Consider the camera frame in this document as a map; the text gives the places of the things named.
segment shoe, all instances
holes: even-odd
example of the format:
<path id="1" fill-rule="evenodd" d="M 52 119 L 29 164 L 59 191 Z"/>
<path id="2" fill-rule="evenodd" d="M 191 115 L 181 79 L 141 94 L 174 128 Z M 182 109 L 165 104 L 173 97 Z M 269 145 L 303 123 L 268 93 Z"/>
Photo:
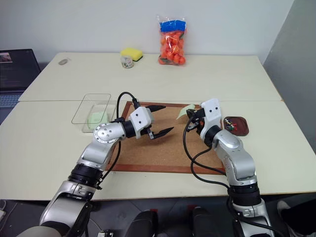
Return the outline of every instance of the shoe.
<path id="1" fill-rule="evenodd" d="M 276 208 L 277 208 L 278 215 L 283 220 L 282 215 L 281 215 L 281 211 L 286 210 L 286 209 L 290 209 L 291 207 L 285 201 L 281 200 L 281 201 L 277 202 Z M 285 222 L 285 224 L 287 226 L 288 233 L 289 233 L 290 237 L 304 237 L 305 236 L 305 235 L 302 235 L 300 233 L 295 232 L 286 222 Z"/>

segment green paper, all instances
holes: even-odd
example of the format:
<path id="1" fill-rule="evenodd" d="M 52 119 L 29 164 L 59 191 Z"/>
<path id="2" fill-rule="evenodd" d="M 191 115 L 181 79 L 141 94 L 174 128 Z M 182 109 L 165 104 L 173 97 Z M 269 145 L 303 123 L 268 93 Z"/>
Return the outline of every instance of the green paper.
<path id="1" fill-rule="evenodd" d="M 189 110 L 189 109 L 194 110 L 195 107 L 196 107 L 195 105 L 190 104 L 190 105 L 187 105 L 186 107 L 182 108 L 182 110 L 180 110 L 178 118 L 183 116 L 183 115 L 186 115 L 187 114 L 187 110 Z"/>
<path id="2" fill-rule="evenodd" d="M 88 128 L 94 130 L 98 125 L 107 123 L 108 115 L 106 112 L 95 112 L 92 113 L 87 121 Z"/>

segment gray floor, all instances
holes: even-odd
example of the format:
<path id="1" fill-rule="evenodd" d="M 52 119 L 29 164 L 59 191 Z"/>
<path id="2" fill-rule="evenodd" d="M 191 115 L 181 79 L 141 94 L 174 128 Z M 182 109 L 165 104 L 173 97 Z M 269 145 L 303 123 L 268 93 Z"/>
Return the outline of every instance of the gray floor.
<path id="1" fill-rule="evenodd" d="M 272 225 L 286 233 L 286 227 L 277 215 L 277 202 L 282 199 L 294 206 L 305 201 L 316 198 L 316 193 L 301 194 L 293 196 L 264 196 L 267 204 Z M 214 223 L 221 236 L 233 236 L 231 221 L 232 218 L 225 207 L 225 197 L 190 197 L 190 198 L 154 198 L 137 200 L 115 200 L 102 201 L 101 209 L 91 213 L 94 220 L 102 229 L 112 229 L 116 231 L 116 237 L 123 237 L 134 217 L 141 211 L 156 209 L 158 211 L 159 227 L 161 234 L 159 237 L 180 236 L 172 230 L 175 226 L 186 226 L 188 222 L 189 210 L 194 206 L 202 206 L 214 215 Z M 15 206 L 15 201 L 8 201 L 5 208 L 10 212 Z M 1 237 L 15 237 L 25 229 L 38 225 L 39 218 L 44 210 L 44 206 L 17 203 L 15 209 L 7 219 L 7 222 L 0 232 Z M 97 237 L 98 228 L 90 221 L 89 236 Z"/>

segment cork board wooden frame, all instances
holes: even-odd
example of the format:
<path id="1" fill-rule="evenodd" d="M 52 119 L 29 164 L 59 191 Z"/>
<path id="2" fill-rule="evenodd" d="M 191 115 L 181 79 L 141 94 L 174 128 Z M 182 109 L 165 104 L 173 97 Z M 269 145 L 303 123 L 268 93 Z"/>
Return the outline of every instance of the cork board wooden frame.
<path id="1" fill-rule="evenodd" d="M 182 134 L 187 116 L 176 119 L 180 110 L 187 104 L 166 104 L 140 102 L 141 106 L 164 105 L 165 109 L 153 112 L 155 121 L 151 130 L 158 133 L 168 127 L 174 127 L 167 135 L 155 140 L 151 140 L 148 135 L 143 135 L 140 139 L 135 137 L 122 141 L 121 152 L 118 162 L 114 166 L 114 171 L 139 171 L 139 172 L 172 172 L 172 173 L 190 173 L 191 161 L 185 154 Z M 122 117 L 128 118 L 134 111 L 132 102 L 127 102 Z M 201 141 L 199 135 L 193 130 L 187 133 L 187 147 L 191 156 L 207 149 L 207 146 Z M 112 164 L 117 155 L 115 149 Z M 197 161 L 222 171 L 224 170 L 222 162 L 218 159 L 216 153 L 212 150 L 197 158 Z M 199 174 L 218 174 L 212 170 L 195 166 L 196 173 Z"/>

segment small object in tray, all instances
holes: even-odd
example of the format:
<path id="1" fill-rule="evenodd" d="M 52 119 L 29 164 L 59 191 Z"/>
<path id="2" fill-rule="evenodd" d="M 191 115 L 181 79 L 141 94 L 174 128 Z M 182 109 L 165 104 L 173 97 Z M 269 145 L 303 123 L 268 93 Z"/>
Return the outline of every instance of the small object in tray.
<path id="1" fill-rule="evenodd" d="M 249 133 L 247 121 L 243 117 L 225 117 L 224 128 L 236 136 L 246 136 Z"/>

